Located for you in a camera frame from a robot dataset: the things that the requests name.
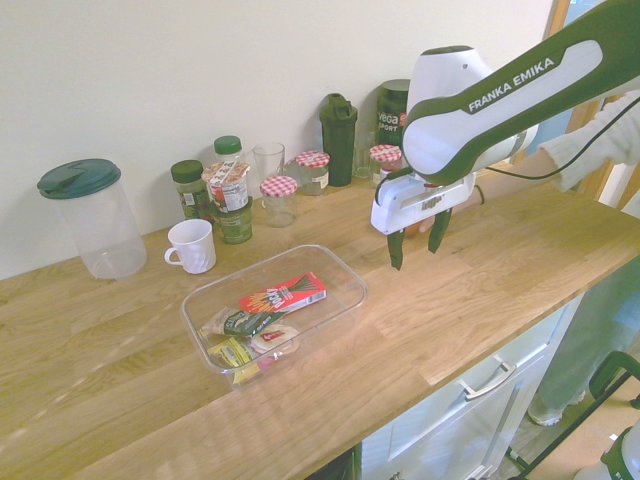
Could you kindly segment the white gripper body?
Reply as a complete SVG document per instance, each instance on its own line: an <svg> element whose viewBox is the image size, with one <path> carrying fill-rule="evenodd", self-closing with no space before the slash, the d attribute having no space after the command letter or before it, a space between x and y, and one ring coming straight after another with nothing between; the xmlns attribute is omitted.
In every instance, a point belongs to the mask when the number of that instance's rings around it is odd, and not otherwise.
<svg viewBox="0 0 640 480"><path fill-rule="evenodd" d="M371 224L390 235L466 201L475 185L471 173L448 186L429 186L413 172L391 172L378 185Z"/></svg>

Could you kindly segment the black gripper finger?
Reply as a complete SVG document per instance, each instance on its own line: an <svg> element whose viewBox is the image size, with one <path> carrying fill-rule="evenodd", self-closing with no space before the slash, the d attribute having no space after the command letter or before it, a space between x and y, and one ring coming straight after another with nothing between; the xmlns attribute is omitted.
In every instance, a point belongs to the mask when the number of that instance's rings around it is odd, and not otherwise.
<svg viewBox="0 0 640 480"><path fill-rule="evenodd" d="M395 231L387 236L387 247L390 256L390 263L393 268L400 270L403 264L403 243L405 231L403 229Z"/></svg>
<svg viewBox="0 0 640 480"><path fill-rule="evenodd" d="M431 253L436 253L439 249L444 235L448 229L452 212L453 209L450 208L435 215L434 223L428 239L428 250Z"/></svg>

